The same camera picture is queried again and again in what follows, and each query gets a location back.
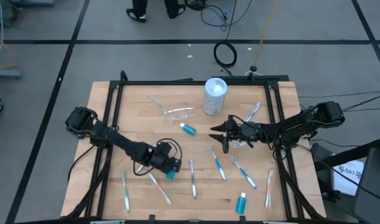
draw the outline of white container lid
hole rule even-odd
[[[227,84],[221,78],[210,78],[205,83],[205,90],[212,96],[222,96],[226,94]]]

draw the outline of black pants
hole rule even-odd
[[[136,16],[144,16],[146,14],[148,0],[132,0],[133,13]],[[165,0],[166,12],[169,15],[177,14],[179,11],[178,0]]]

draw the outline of person's leg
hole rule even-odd
[[[178,0],[165,0],[166,12],[169,18],[173,19],[182,14],[186,9],[184,4],[179,4]]]
[[[131,19],[138,22],[146,22],[147,0],[132,0],[133,9],[127,9],[126,13]]]

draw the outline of white cord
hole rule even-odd
[[[248,72],[246,72],[245,73],[245,76],[247,76],[247,75],[249,75],[251,73],[251,71],[248,71]],[[253,74],[257,74],[257,75],[260,75],[260,76],[262,76],[262,74],[260,74],[260,73],[257,73],[257,72],[252,72]]]
[[[2,38],[1,38],[2,42],[0,44],[0,51],[1,51],[1,49],[3,47],[3,33],[4,33],[4,31],[3,31],[3,10],[2,10],[1,0],[0,0],[0,14],[1,14],[1,30],[2,30]]]

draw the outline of green toothbrush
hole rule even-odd
[[[121,177],[122,177],[122,186],[123,186],[123,198],[125,199],[125,208],[126,208],[126,212],[130,213],[128,190],[126,189],[126,183],[125,183],[125,174],[121,173]]]

